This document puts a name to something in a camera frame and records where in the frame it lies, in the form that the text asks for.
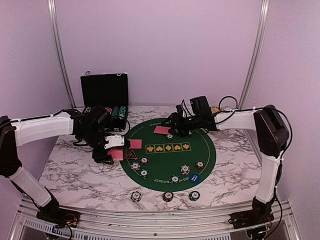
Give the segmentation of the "red playing card deck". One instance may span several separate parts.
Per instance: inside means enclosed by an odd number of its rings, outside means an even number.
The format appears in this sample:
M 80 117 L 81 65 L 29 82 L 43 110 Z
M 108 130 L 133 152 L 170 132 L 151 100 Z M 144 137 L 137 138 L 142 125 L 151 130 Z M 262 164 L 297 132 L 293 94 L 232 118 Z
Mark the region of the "red playing card deck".
M 121 148 L 112 148 L 107 154 L 111 156 L 113 161 L 123 161 L 124 160 L 124 151 Z

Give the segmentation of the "red card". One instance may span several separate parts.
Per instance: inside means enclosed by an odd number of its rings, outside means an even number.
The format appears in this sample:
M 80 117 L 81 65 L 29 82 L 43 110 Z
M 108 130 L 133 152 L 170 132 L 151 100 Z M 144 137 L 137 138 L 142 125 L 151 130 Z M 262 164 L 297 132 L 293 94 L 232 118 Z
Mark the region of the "red card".
M 169 135 L 170 127 L 157 125 L 153 131 L 154 134 Z
M 129 149 L 141 149 L 143 141 L 141 139 L 129 139 Z

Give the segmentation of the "black triangular dealer button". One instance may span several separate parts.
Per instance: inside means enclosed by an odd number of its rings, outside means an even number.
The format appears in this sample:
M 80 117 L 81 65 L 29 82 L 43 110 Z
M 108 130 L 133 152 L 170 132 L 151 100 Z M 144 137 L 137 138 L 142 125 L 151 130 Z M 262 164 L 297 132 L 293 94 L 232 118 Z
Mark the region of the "black triangular dealer button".
M 134 151 L 134 150 L 131 150 L 131 151 L 125 156 L 125 159 L 126 159 L 126 160 L 137 160 L 138 157 L 137 157 L 135 151 Z

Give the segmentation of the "red chips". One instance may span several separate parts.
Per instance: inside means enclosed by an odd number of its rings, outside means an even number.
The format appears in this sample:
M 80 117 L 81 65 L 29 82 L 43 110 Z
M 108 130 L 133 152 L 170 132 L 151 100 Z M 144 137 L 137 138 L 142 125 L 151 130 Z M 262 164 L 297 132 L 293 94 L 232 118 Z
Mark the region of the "red chips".
M 196 162 L 196 167 L 197 167 L 199 170 L 202 170 L 202 169 L 204 169 L 204 167 L 205 167 L 205 163 L 202 162 L 202 161 L 198 161 L 198 162 Z
M 141 163 L 142 165 L 146 165 L 146 164 L 149 163 L 149 159 L 148 159 L 147 157 L 142 157 L 142 158 L 140 159 L 140 163 Z

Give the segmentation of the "white chips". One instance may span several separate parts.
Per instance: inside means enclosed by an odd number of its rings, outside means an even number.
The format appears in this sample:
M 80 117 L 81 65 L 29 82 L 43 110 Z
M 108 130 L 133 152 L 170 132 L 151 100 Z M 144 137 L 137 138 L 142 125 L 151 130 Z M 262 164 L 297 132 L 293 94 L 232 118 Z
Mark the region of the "white chips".
M 180 167 L 180 172 L 182 175 L 188 175 L 190 173 L 190 166 L 186 164 L 182 165 Z
M 140 165 L 139 162 L 133 162 L 131 164 L 131 169 L 134 170 L 134 171 L 138 171 L 138 170 L 140 170 L 140 168 L 141 168 L 141 165 Z

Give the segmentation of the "blue small blind button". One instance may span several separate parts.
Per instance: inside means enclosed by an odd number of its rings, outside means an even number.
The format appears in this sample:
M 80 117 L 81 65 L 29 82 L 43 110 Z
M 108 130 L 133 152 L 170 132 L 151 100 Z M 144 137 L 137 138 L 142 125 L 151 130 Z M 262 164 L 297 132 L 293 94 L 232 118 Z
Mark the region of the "blue small blind button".
M 200 183 L 201 182 L 201 177 L 200 177 L 200 175 L 199 174 L 191 174 L 190 176 L 189 176 L 189 181 L 191 182 L 191 183 L 193 183 L 193 184 L 198 184 L 198 183 Z

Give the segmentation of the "teal chip stack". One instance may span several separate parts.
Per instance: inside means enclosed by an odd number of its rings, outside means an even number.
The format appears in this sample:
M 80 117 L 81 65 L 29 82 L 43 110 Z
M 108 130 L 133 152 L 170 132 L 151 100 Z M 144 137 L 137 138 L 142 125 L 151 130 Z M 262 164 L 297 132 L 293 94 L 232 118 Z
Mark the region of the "teal chip stack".
M 190 201 L 195 202 L 200 198 L 200 193 L 198 191 L 192 191 L 189 193 L 188 198 Z

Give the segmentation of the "red black chip stack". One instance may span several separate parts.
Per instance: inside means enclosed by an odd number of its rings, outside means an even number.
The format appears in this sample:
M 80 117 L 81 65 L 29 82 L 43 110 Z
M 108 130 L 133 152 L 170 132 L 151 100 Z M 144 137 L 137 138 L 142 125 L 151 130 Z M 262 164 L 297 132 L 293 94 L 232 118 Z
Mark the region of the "red black chip stack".
M 165 202 L 171 202 L 173 200 L 174 194 L 171 191 L 166 191 L 162 194 L 162 199 Z

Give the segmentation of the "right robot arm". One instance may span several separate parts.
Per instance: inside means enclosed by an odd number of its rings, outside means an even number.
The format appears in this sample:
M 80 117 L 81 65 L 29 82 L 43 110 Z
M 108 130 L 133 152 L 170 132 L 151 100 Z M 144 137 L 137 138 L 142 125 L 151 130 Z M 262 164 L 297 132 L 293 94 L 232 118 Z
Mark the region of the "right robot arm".
M 276 200 L 284 154 L 292 142 L 293 130 L 287 116 L 272 104 L 247 109 L 219 107 L 217 112 L 212 111 L 205 96 L 192 98 L 190 104 L 192 112 L 181 103 L 161 124 L 180 137 L 196 129 L 242 130 L 261 164 L 258 189 L 247 214 L 252 224 L 260 223 Z

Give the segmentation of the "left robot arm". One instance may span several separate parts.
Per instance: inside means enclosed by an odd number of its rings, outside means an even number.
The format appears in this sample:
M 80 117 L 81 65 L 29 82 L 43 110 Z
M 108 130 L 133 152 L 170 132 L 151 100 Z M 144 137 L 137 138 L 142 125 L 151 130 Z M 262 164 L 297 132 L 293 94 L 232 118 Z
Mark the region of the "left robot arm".
M 40 215 L 53 223 L 61 222 L 72 213 L 60 208 L 55 196 L 40 182 L 40 173 L 48 161 L 57 138 L 74 136 L 76 143 L 84 142 L 92 149 L 96 162 L 111 159 L 110 149 L 124 145 L 124 138 L 105 132 L 111 115 L 102 106 L 82 113 L 63 109 L 57 113 L 30 118 L 0 118 L 0 175 L 38 208 Z

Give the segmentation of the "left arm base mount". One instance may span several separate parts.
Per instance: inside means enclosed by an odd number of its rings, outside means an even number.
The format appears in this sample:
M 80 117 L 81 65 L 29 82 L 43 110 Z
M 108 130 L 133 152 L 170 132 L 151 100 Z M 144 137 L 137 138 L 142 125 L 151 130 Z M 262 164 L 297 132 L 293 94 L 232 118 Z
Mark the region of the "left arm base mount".
M 80 215 L 78 211 L 59 209 L 53 216 L 44 211 L 38 211 L 36 217 L 40 220 L 56 224 L 58 227 L 66 226 L 76 228 L 80 220 Z

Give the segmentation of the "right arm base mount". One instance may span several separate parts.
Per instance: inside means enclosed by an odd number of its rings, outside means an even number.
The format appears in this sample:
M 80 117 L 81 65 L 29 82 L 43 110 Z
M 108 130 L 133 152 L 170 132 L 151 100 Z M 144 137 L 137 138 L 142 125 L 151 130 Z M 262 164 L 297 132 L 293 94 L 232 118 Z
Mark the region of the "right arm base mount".
M 272 212 L 259 215 L 255 214 L 253 210 L 246 210 L 230 214 L 228 223 L 233 225 L 234 229 L 241 229 L 272 222 L 274 219 Z

